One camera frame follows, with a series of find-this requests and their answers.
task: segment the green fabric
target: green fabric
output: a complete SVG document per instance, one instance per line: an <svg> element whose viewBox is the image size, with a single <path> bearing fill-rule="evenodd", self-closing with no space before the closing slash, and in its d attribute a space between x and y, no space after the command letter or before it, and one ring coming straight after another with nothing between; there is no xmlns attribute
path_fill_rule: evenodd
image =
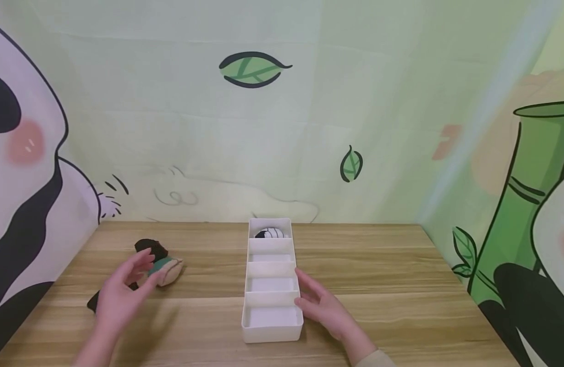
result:
<svg viewBox="0 0 564 367"><path fill-rule="evenodd" d="M164 267L164 265L166 265L167 263L169 263L172 260L173 260L173 258L170 258L169 256L166 256L165 258L163 258L161 260L157 260L156 262L154 262L153 268L151 268L151 270L147 273L147 275L151 275L151 274L155 273L156 271L158 271L159 269Z"/></svg>

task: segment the white plastic organizer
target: white plastic organizer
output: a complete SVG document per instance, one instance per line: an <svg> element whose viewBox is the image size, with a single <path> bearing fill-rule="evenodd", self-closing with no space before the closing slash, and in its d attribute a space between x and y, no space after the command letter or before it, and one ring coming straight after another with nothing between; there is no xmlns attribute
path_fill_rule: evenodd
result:
<svg viewBox="0 0 564 367"><path fill-rule="evenodd" d="M284 238L256 239L255 236L266 228L280 229ZM295 268L291 221L251 219L241 318L245 343L300 339L304 318L302 311L294 305L294 298L300 296Z"/></svg>

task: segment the small ball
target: small ball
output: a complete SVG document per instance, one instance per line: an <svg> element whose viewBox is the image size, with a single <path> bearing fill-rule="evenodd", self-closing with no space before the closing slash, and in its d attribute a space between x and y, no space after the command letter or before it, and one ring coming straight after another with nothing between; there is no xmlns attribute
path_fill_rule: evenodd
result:
<svg viewBox="0 0 564 367"><path fill-rule="evenodd" d="M283 239L284 237L282 230L278 228L262 229L255 235L256 239Z"/></svg>

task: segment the cartoon wallpaper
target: cartoon wallpaper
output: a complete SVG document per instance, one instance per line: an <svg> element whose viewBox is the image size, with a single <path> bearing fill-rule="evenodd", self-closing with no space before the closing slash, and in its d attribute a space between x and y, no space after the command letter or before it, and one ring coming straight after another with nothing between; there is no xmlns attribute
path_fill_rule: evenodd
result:
<svg viewBox="0 0 564 367"><path fill-rule="evenodd" d="M101 221L414 223L453 177L421 224L521 366L563 366L558 3L1 0L0 348Z"/></svg>
<svg viewBox="0 0 564 367"><path fill-rule="evenodd" d="M564 12L423 224L521 367L564 366L563 37Z"/></svg>

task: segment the sleeve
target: sleeve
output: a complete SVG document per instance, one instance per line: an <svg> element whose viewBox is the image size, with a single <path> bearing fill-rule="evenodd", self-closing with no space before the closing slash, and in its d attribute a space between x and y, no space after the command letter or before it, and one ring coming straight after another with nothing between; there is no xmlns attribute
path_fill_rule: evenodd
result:
<svg viewBox="0 0 564 367"><path fill-rule="evenodd" d="M389 356L378 350L363 358L355 367L395 367L395 364Z"/></svg>

